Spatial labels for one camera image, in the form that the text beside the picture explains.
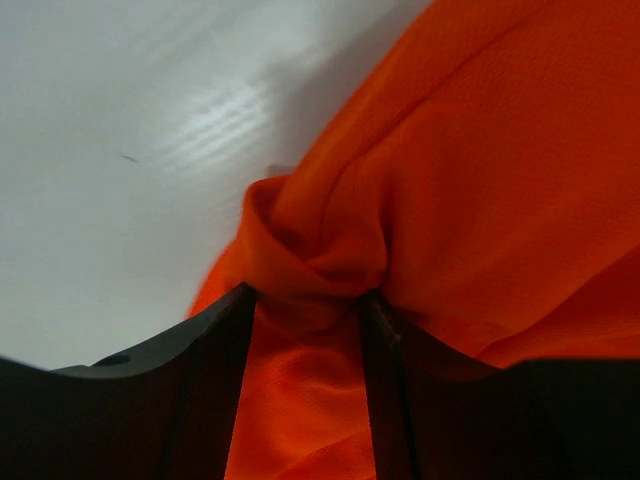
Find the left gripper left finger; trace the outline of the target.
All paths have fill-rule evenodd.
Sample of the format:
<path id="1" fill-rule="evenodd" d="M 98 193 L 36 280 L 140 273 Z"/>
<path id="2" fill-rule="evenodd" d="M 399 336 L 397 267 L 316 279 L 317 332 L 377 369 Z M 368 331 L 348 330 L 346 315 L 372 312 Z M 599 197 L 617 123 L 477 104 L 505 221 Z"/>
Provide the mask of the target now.
<path id="1" fill-rule="evenodd" d="M 192 318 L 90 366 L 1 362 L 5 479 L 221 479 L 256 294 L 240 285 Z"/>

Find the orange mesh shorts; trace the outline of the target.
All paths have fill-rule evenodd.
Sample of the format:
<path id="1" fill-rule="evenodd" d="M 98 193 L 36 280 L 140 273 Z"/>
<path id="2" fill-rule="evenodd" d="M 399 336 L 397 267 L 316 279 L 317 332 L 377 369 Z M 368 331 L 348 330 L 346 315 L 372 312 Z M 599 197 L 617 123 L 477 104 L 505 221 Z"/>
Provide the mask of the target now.
<path id="1" fill-rule="evenodd" d="M 357 299 L 505 367 L 639 353 L 639 5 L 436 1 L 288 175 L 200 311 L 260 293 L 226 475 L 371 479 Z"/>

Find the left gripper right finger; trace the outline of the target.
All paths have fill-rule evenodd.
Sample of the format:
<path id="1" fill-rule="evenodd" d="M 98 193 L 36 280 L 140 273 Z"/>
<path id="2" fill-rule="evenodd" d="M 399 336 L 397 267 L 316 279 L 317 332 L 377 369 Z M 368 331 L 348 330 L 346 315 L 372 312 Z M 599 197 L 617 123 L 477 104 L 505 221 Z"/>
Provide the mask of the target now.
<path id="1" fill-rule="evenodd" d="M 375 293 L 359 329 L 380 479 L 635 479 L 639 364 L 529 360 L 498 369 Z"/>

